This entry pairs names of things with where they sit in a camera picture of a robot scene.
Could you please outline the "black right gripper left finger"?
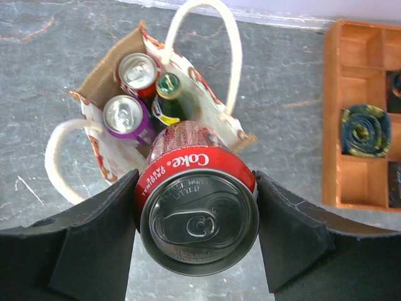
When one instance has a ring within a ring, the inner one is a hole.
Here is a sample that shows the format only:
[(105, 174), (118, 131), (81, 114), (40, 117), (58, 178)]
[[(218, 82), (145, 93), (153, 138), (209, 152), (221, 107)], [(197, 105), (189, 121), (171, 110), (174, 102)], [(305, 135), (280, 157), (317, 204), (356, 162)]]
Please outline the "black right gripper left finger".
[(1, 231), (2, 300), (124, 300), (138, 172), (28, 227)]

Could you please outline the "red Coke can front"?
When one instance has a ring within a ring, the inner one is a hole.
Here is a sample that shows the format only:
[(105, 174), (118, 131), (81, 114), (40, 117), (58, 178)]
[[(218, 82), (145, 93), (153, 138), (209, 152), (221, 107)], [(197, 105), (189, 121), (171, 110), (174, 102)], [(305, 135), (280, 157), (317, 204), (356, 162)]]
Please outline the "red Coke can front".
[(133, 194), (148, 254), (162, 267), (206, 276), (239, 262), (259, 229), (256, 179), (208, 126), (181, 121), (156, 137)]

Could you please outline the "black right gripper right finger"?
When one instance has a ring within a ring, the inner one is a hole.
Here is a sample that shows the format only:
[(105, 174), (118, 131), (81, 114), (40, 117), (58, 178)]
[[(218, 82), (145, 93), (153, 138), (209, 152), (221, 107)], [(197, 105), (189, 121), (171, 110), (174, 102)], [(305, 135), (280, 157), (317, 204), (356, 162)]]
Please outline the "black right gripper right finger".
[(259, 240), (276, 300), (399, 300), (400, 233), (352, 221), (261, 171)]

